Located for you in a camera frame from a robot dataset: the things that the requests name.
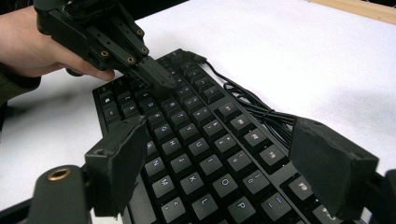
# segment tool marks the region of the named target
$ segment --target wooden edge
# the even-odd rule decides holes
[[[395,7],[386,7],[379,4],[365,2],[361,0],[308,0],[308,1],[396,25]]]

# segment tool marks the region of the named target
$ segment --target white surface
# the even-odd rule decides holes
[[[375,154],[380,174],[396,167],[396,26],[304,0],[191,0],[137,23],[152,57],[206,56],[276,111],[321,121]],[[30,198],[49,168],[83,164],[101,138],[91,90],[102,84],[61,71],[9,102],[0,210]]]

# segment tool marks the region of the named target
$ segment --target human hand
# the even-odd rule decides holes
[[[22,77],[41,77],[70,68],[105,81],[114,78],[113,70],[98,70],[49,35],[38,32],[36,17],[33,7],[0,16],[0,63]]]

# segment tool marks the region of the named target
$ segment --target black keyboard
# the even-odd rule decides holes
[[[177,81],[154,99],[131,77],[93,90],[102,133],[147,116],[148,155],[128,223],[363,223],[331,217],[287,150],[182,49],[157,62]]]

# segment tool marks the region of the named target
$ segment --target keyboard cable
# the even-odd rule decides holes
[[[241,87],[237,83],[223,76],[213,67],[211,63],[207,61],[205,57],[193,54],[193,58],[199,64],[206,64],[212,72],[223,79],[223,89],[226,90],[230,95],[246,109],[246,111],[253,116],[261,125],[263,125],[270,134],[289,150],[291,143],[291,133],[295,116],[291,114],[285,114],[276,112],[270,106],[265,104],[257,95],[253,92]]]

